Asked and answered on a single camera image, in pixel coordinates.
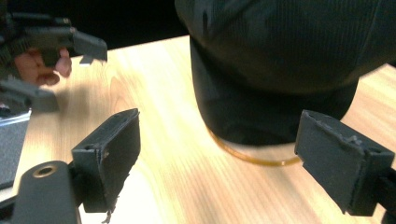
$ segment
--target gray mat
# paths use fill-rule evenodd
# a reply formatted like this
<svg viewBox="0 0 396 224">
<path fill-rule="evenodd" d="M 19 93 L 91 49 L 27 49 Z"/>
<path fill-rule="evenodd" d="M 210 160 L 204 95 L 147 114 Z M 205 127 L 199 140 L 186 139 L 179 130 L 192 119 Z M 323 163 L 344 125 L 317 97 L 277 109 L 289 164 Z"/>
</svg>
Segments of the gray mat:
<svg viewBox="0 0 396 224">
<path fill-rule="evenodd" d="M 0 126 L 0 189 L 12 186 L 28 121 Z"/>
</svg>

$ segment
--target table surface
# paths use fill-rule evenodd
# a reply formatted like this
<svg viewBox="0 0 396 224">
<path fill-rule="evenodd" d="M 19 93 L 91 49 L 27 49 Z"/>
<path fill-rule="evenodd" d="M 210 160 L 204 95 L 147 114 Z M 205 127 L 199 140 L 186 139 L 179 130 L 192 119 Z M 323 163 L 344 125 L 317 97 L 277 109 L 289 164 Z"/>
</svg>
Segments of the table surface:
<svg viewBox="0 0 396 224">
<path fill-rule="evenodd" d="M 373 217 L 343 215 L 300 162 L 260 166 L 222 150 L 195 101 L 187 36 L 111 50 L 107 63 L 79 60 L 51 87 L 61 110 L 32 114 L 16 187 L 29 168 L 70 162 L 71 148 L 108 117 L 138 108 L 141 154 L 111 223 L 380 223 L 380 205 Z M 396 151 L 396 70 L 384 65 L 363 77 L 342 121 Z M 293 144 L 247 151 L 273 160 L 292 156 Z M 83 223 L 106 217 L 81 216 Z"/>
</svg>

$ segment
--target black hat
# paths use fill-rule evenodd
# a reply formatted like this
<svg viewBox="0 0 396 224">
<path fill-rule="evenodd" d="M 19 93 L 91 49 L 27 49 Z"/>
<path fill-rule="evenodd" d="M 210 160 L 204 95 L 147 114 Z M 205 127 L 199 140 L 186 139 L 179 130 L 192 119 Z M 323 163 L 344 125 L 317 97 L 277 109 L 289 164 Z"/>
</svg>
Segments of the black hat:
<svg viewBox="0 0 396 224">
<path fill-rule="evenodd" d="M 176 7 L 191 35 L 202 118 L 239 144 L 295 141 L 303 109 L 341 119 L 359 77 L 395 59 L 390 0 L 176 0 Z"/>
</svg>

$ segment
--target human hand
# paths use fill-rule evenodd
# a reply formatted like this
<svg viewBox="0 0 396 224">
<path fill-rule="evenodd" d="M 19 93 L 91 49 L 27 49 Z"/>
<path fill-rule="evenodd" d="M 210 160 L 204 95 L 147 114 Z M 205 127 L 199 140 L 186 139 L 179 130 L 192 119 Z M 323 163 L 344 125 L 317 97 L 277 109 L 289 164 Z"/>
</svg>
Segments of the human hand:
<svg viewBox="0 0 396 224">
<path fill-rule="evenodd" d="M 67 49 L 61 49 L 61 58 L 54 68 L 44 65 L 43 58 L 38 49 L 28 49 L 25 53 L 17 56 L 14 63 L 21 75 L 21 79 L 37 85 L 52 86 L 59 82 L 60 76 L 69 77 L 72 72 L 72 61 Z"/>
</svg>

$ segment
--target wooden table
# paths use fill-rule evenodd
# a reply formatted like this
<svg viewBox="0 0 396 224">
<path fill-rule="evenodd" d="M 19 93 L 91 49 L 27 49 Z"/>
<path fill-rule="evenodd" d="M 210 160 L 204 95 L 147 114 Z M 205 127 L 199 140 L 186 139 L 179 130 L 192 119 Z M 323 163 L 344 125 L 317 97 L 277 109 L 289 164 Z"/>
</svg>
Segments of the wooden table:
<svg viewBox="0 0 396 224">
<path fill-rule="evenodd" d="M 219 148 L 195 101 L 187 36 L 111 50 L 107 63 L 90 67 L 78 66 L 79 59 L 72 76 L 51 88 L 61 111 L 31 117 L 17 186 L 41 162 L 70 162 L 70 149 L 103 121 L 137 107 L 141 154 L 111 223 L 380 223 L 381 206 L 373 217 L 343 215 L 300 162 L 254 165 Z M 396 151 L 393 67 L 361 79 L 343 122 Z M 287 145 L 275 154 L 292 150 Z M 104 219 L 82 214 L 83 223 Z"/>
</svg>

